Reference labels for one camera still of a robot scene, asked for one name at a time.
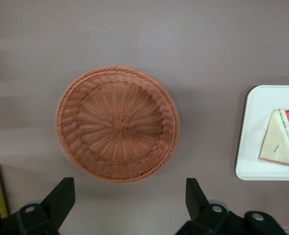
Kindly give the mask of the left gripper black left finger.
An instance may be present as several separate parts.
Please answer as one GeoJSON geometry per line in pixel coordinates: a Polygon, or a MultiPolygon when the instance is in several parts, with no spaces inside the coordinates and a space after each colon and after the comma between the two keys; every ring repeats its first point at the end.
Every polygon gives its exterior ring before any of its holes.
{"type": "Polygon", "coordinates": [[[0,216],[0,235],[58,235],[74,204],[74,178],[65,177],[40,204],[27,204],[6,218],[0,216]]]}

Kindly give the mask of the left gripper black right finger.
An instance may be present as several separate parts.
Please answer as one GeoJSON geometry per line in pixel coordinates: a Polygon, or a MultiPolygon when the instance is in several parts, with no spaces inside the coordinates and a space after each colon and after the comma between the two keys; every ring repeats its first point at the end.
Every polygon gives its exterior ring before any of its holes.
{"type": "Polygon", "coordinates": [[[186,207],[190,215],[178,235],[284,235],[269,214],[248,211],[240,217],[218,203],[210,203],[195,178],[186,179],[186,207]]]}

